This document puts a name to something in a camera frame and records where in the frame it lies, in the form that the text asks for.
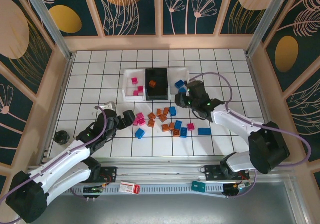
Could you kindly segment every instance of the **metal frame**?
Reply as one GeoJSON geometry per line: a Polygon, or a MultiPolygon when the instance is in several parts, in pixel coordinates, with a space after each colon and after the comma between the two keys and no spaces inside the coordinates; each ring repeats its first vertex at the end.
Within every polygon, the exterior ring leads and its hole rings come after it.
{"type": "Polygon", "coordinates": [[[52,19],[48,8],[46,7],[45,3],[42,0],[30,0],[34,9],[40,16],[41,20],[45,24],[46,28],[48,29],[49,33],[51,34],[52,38],[60,48],[62,54],[65,56],[67,60],[71,59],[71,52],[64,41],[64,38],[61,32],[58,30],[56,23],[52,19]]]}

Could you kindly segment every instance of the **cable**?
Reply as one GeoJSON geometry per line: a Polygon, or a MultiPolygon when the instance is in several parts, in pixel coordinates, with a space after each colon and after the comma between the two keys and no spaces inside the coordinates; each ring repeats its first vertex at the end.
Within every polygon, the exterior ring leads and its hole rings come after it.
{"type": "MultiPolygon", "coordinates": [[[[99,107],[99,106],[96,106],[95,109],[100,109],[102,114],[103,114],[103,117],[104,117],[104,126],[103,126],[103,129],[101,131],[101,133],[96,136],[94,139],[78,146],[78,147],[75,147],[75,148],[72,148],[69,152],[67,153],[64,153],[63,155],[61,155],[61,157],[59,157],[58,159],[56,159],[54,162],[52,162],[50,165],[48,165],[46,168],[42,169],[40,171],[40,173],[34,175],[33,177],[30,177],[29,179],[27,179],[26,181],[24,181],[23,183],[19,184],[18,186],[16,186],[15,188],[13,188],[11,191],[9,191],[7,194],[5,194],[2,198],[0,198],[0,204],[8,197],[10,196],[13,192],[15,192],[16,190],[18,190],[19,188],[21,188],[22,186],[24,186],[25,184],[31,182],[32,180],[36,179],[37,177],[39,177],[40,175],[42,175],[43,173],[45,173],[48,169],[50,169],[53,165],[55,165],[57,162],[59,162],[62,158],[64,158],[65,156],[67,155],[70,155],[71,152],[73,151],[76,151],[77,149],[80,149],[82,147],[85,147],[86,145],[89,145],[93,142],[95,142],[96,140],[98,140],[105,132],[105,130],[107,129],[107,116],[106,116],[106,113],[104,112],[104,110],[99,107]]],[[[22,218],[19,217],[18,219],[14,220],[14,221],[11,221],[11,222],[8,222],[8,223],[3,223],[3,222],[0,222],[0,224],[14,224],[18,221],[20,221],[22,218]]]]}
{"type": "Polygon", "coordinates": [[[214,75],[217,75],[219,76],[220,78],[222,78],[226,83],[227,85],[229,86],[229,89],[230,89],[230,99],[225,103],[225,107],[227,108],[227,111],[233,115],[234,117],[238,118],[239,120],[245,122],[245,123],[248,123],[252,126],[255,126],[255,127],[259,127],[259,128],[262,128],[262,129],[268,129],[268,130],[271,130],[271,131],[275,131],[275,132],[280,132],[280,133],[285,133],[285,134],[288,134],[288,135],[291,135],[293,137],[296,137],[298,139],[300,139],[307,147],[307,154],[306,154],[306,157],[303,158],[301,161],[299,162],[296,162],[296,163],[293,163],[293,164],[280,164],[279,166],[280,167],[287,167],[287,168],[292,168],[292,167],[296,167],[306,161],[308,161],[309,157],[311,156],[311,146],[309,144],[309,142],[304,139],[303,137],[295,134],[295,133],[291,133],[291,132],[288,132],[288,131],[285,131],[285,130],[282,130],[282,129],[278,129],[278,128],[273,128],[273,127],[267,127],[267,126],[263,126],[263,125],[260,125],[260,124],[257,124],[257,123],[254,123],[254,122],[250,122],[242,117],[240,117],[239,115],[237,115],[236,113],[232,112],[230,109],[229,109],[229,103],[231,102],[232,98],[233,98],[233,91],[232,91],[232,87],[231,87],[231,84],[229,83],[229,81],[224,77],[222,76],[221,74],[219,73],[215,73],[215,72],[207,72],[207,73],[202,73],[202,74],[199,74],[195,77],[193,77],[192,79],[190,79],[190,81],[192,80],[195,80],[196,78],[200,77],[200,76],[203,76],[203,75],[207,75],[207,74],[214,74],[214,75]]]}
{"type": "Polygon", "coordinates": [[[201,120],[205,120],[205,118],[201,118],[201,117],[197,116],[197,115],[195,114],[195,111],[194,111],[193,109],[191,109],[191,110],[192,110],[193,115],[195,115],[196,118],[199,118],[199,119],[201,119],[201,120]]]}

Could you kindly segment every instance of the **red block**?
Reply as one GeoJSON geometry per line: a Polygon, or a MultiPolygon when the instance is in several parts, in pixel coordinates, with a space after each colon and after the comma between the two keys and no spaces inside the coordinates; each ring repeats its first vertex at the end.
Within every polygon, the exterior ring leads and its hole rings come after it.
{"type": "Polygon", "coordinates": [[[132,78],[132,84],[138,84],[138,79],[137,78],[132,78]]]}

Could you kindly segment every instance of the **black cable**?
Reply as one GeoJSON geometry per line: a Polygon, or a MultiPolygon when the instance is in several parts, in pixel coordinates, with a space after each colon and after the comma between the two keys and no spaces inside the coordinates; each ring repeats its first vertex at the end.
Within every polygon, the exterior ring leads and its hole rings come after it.
{"type": "Polygon", "coordinates": [[[191,110],[192,110],[193,115],[195,115],[196,118],[199,118],[199,119],[201,119],[201,120],[205,120],[205,118],[201,118],[201,117],[197,116],[197,115],[195,114],[195,111],[194,111],[193,109],[191,109],[191,110]]]}

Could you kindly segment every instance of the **black bracket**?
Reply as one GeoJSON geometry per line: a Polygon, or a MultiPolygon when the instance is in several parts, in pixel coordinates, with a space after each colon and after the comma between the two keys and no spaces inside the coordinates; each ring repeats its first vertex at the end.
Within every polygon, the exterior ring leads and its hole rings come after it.
{"type": "MultiPolygon", "coordinates": [[[[201,172],[205,173],[207,181],[221,181],[221,180],[242,180],[240,174],[234,177],[227,177],[221,170],[221,165],[205,165],[202,167],[201,172]]],[[[247,170],[239,171],[245,178],[250,179],[249,172],[247,170]]]]}

